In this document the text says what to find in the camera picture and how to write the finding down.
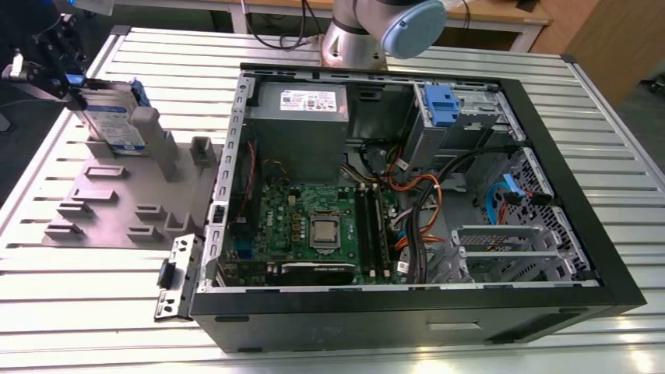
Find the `power supply label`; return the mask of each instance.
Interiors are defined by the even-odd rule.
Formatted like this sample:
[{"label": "power supply label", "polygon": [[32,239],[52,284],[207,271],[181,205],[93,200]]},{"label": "power supply label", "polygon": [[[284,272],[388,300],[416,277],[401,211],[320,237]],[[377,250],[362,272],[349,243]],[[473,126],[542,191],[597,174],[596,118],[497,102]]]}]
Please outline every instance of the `power supply label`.
[{"label": "power supply label", "polygon": [[337,111],[334,92],[282,91],[280,109],[282,111]]}]

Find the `side panel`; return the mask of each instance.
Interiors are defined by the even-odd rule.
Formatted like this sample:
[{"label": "side panel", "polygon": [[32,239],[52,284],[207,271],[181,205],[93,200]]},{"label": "side panel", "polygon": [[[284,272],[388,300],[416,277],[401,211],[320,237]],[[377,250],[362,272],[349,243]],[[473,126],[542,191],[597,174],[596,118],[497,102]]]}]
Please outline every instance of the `side panel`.
[{"label": "side panel", "polygon": [[197,316],[227,352],[512,343],[586,319],[590,309],[521,308]]}]

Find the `floor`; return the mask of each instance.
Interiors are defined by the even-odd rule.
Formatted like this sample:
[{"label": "floor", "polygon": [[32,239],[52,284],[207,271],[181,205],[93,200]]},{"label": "floor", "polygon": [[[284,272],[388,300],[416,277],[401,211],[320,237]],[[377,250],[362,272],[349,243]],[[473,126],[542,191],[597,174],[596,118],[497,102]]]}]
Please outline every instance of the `floor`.
[{"label": "floor", "polygon": [[[61,12],[72,12],[67,0],[56,0]],[[187,9],[149,9],[139,6],[116,6],[112,17],[95,16],[84,22],[84,41],[91,55],[101,47],[108,32],[115,24],[179,30],[229,31],[229,17],[223,12],[207,12]],[[280,34],[298,29],[298,20],[286,17],[256,17],[255,29],[260,34]],[[12,123],[12,127],[0,131],[0,205],[12,191],[23,170],[41,144],[41,140],[61,112],[63,105],[48,101],[29,100],[31,96],[16,88],[0,83],[0,115]],[[620,116],[630,131],[652,155],[658,167],[665,170],[665,96],[649,92],[649,86],[641,84],[618,107]]]}]

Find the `ram slot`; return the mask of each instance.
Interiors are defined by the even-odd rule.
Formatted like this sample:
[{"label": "ram slot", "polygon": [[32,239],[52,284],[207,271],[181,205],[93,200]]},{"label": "ram slot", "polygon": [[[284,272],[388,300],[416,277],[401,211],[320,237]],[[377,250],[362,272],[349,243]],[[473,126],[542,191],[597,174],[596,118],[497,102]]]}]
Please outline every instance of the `ram slot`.
[{"label": "ram slot", "polygon": [[380,235],[380,253],[381,260],[378,262],[380,267],[384,271],[389,270],[389,248],[388,248],[388,233],[385,230],[385,217],[384,217],[384,196],[381,195],[381,189],[374,187],[376,191],[376,214],[378,217],[378,235]]},{"label": "ram slot", "polygon": [[381,253],[381,235],[380,235],[380,217],[376,206],[374,191],[368,190],[365,192],[365,206],[366,206],[366,226],[368,226],[368,236],[370,241],[370,256],[372,256],[372,270],[373,274],[378,270],[382,270],[382,253]]},{"label": "ram slot", "polygon": [[370,253],[370,243],[366,226],[366,206],[365,206],[365,191],[358,190],[356,193],[356,230],[357,230],[357,245],[361,253],[361,269],[365,275],[374,269],[374,257]]}]

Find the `motherboard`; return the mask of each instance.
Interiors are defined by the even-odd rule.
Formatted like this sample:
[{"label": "motherboard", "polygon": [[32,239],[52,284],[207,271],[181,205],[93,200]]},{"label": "motherboard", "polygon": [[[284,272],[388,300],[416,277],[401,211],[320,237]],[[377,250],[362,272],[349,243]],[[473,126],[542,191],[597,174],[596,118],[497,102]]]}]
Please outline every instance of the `motherboard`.
[{"label": "motherboard", "polygon": [[314,274],[332,284],[400,282],[386,229],[394,204],[394,193],[377,186],[264,186],[257,235],[236,241],[227,273],[245,286],[306,284]]}]

